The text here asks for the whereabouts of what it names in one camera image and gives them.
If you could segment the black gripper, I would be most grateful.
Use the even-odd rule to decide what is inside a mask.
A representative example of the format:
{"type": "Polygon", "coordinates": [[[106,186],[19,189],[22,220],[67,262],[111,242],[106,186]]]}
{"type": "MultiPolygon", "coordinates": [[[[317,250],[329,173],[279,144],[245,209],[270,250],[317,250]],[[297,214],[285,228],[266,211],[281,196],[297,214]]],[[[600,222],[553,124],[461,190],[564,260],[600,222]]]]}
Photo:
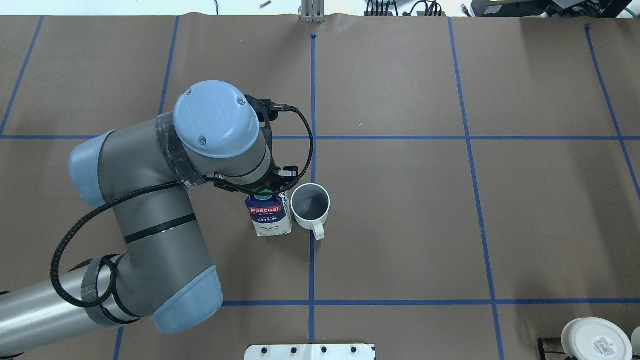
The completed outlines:
{"type": "Polygon", "coordinates": [[[268,166],[256,169],[240,177],[214,174],[214,186],[231,193],[260,195],[264,192],[281,193],[288,191],[299,182],[299,168],[297,166],[268,166]]]}

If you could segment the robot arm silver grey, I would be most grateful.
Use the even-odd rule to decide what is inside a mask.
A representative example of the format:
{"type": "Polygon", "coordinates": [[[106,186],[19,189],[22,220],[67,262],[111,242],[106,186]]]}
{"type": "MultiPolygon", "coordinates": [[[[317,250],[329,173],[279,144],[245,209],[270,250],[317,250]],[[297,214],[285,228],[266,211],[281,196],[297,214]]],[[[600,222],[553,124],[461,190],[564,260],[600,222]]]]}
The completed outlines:
{"type": "Polygon", "coordinates": [[[1,296],[1,358],[150,317],[176,334],[205,322],[224,296],[188,191],[207,184],[231,193],[279,194],[307,172],[278,167],[271,122],[292,105],[245,95],[221,80],[181,94],[174,109],[77,146],[71,182],[93,208],[64,235],[50,279],[1,296]],[[126,252],[85,260],[60,273],[80,230],[113,210],[126,252]]]}

